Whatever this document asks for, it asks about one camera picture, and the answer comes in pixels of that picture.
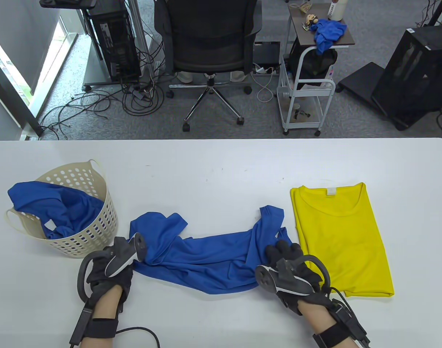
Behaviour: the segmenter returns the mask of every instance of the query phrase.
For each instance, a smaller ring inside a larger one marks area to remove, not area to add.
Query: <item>computer case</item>
[[[136,81],[140,59],[124,0],[100,0],[89,10],[100,49],[112,81]]]
[[[442,25],[405,31],[372,100],[399,130],[442,108]]]

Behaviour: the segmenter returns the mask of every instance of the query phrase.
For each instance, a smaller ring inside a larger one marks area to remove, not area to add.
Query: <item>gray carpet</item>
[[[338,82],[371,61],[385,67],[405,29],[420,21],[421,10],[425,5],[425,0],[350,1],[345,20],[357,44],[339,51],[334,80]],[[153,29],[153,1],[140,0],[140,10],[143,20]],[[284,41],[287,18],[287,5],[283,0],[263,0],[263,29],[257,40]],[[89,46],[90,39],[87,36],[78,38],[45,106],[44,114],[81,92]],[[273,79],[270,86],[277,86],[277,78]],[[165,99],[161,109],[150,116],[129,116],[119,103],[114,102],[110,109],[100,113],[108,119],[85,113],[68,121],[69,127],[63,127],[63,130],[71,140],[284,137],[276,99],[266,104],[260,103],[256,99],[260,88],[254,84],[252,87],[254,93],[249,96],[243,94],[241,88],[223,90],[229,101],[245,117],[244,126],[236,125],[235,116],[220,100],[208,96],[191,119],[191,132],[183,133],[183,118],[200,92],[176,91],[174,99]],[[102,89],[117,91],[116,87]],[[75,110],[69,109],[63,115],[65,118],[74,113]],[[56,114],[50,114],[44,124],[56,121]],[[389,121],[346,92],[334,96],[321,134],[321,137],[326,138],[435,136],[441,136],[435,124],[435,115],[427,115],[407,131],[399,132]],[[292,130],[288,137],[311,138],[314,137],[314,131]],[[42,139],[53,140],[56,136],[47,130]]]

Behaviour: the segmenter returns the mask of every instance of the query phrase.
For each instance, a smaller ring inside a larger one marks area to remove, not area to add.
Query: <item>office chair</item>
[[[155,0],[155,30],[163,38],[166,72],[204,73],[204,85],[170,85],[169,88],[204,88],[202,95],[184,118],[183,131],[189,132],[188,120],[206,94],[216,94],[237,116],[244,118],[218,91],[218,86],[239,86],[239,83],[215,83],[216,73],[253,68],[253,45],[261,30],[260,0]],[[246,94],[251,87],[244,88]],[[173,98],[173,91],[166,93]]]

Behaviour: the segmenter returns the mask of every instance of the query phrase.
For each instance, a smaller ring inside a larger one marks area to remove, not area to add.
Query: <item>hand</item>
[[[88,301],[88,305],[91,308],[95,308],[98,300],[115,285],[119,285],[123,289],[119,304],[123,304],[128,298],[133,274],[132,265],[127,266],[114,277],[107,277],[105,275],[105,268],[111,259],[112,256],[95,258],[93,260],[92,271],[87,277],[87,283],[90,284],[90,288],[92,289],[92,295],[90,295]]]
[[[277,269],[276,264],[279,260],[281,259],[296,260],[299,257],[303,256],[303,251],[300,248],[300,245],[298,245],[297,243],[294,243],[289,246],[289,244],[286,241],[281,240],[277,242],[276,246],[269,245],[266,247],[266,256],[268,257],[269,260],[269,266]],[[323,294],[321,293],[318,294],[318,292],[321,291],[319,282],[321,282],[322,279],[320,275],[310,270],[307,267],[307,265],[304,263],[299,265],[299,267],[297,267],[294,270],[294,275],[303,278],[304,280],[309,282],[317,293],[302,297],[298,295],[289,294],[287,292],[279,291],[277,293],[277,296],[281,299],[282,303],[284,303],[284,305],[287,308],[292,310],[294,313],[297,313],[298,315],[302,315],[298,309],[298,300],[304,300],[309,303],[318,302],[318,304],[321,304],[319,303],[321,299],[317,297],[321,296],[324,297]]]

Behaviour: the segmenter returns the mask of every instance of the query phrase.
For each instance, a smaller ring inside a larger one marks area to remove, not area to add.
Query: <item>wrist strap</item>
[[[114,338],[118,328],[118,319],[92,319],[84,332],[89,338]]]
[[[319,335],[313,335],[319,348],[332,348],[350,337],[348,330],[336,323]]]

